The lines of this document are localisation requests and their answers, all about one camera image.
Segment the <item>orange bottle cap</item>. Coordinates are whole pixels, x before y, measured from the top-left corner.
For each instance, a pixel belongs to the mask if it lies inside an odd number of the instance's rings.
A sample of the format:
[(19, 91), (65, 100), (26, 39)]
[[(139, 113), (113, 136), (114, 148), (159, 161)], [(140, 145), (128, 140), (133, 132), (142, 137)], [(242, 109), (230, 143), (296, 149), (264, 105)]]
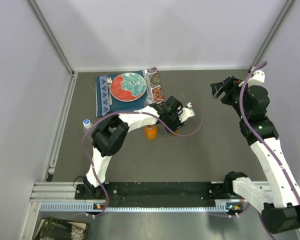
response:
[(175, 132), (171, 132), (170, 135), (174, 138), (178, 137), (179, 135), (179, 130), (176, 130)]

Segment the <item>clear bottle orange base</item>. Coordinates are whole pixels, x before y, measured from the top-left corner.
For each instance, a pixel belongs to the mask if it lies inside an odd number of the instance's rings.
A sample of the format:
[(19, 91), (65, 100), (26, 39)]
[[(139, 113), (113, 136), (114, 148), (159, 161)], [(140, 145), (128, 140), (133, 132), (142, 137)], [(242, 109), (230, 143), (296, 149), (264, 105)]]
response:
[[(154, 103), (154, 98), (152, 95), (148, 94), (147, 97), (146, 97), (146, 100), (144, 102), (144, 106), (148, 106), (152, 103)], [(145, 137), (148, 139), (148, 140), (155, 140), (157, 138), (157, 135), (158, 135), (158, 129), (155, 125), (146, 125), (144, 127), (144, 131), (145, 131)]]

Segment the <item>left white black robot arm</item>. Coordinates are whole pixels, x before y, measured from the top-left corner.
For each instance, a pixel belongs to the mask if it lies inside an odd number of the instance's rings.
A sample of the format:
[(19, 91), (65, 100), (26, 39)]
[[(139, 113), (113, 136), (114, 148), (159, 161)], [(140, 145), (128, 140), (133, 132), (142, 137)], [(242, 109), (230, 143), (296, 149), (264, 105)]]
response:
[(110, 159), (121, 149), (129, 132), (161, 123), (167, 131), (174, 133), (195, 115), (192, 106), (190, 102), (183, 106), (170, 96), (167, 101), (152, 103), (140, 110), (111, 112), (102, 117), (91, 133), (92, 158), (83, 178), (87, 194), (95, 199), (103, 194), (102, 183)]

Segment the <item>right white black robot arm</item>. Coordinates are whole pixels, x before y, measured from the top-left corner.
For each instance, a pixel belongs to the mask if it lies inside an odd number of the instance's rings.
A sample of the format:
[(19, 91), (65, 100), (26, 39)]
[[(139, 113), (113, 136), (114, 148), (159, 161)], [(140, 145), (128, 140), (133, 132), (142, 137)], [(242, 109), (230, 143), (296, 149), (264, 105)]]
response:
[(279, 134), (267, 117), (268, 91), (260, 85), (248, 85), (229, 76), (210, 85), (213, 98), (232, 106), (237, 114), (242, 135), (256, 155), (271, 192), (254, 184), (242, 172), (229, 172), (223, 181), (223, 192), (229, 198), (243, 197), (259, 213), (266, 230), (278, 234), (300, 229), (300, 187), (285, 160)]

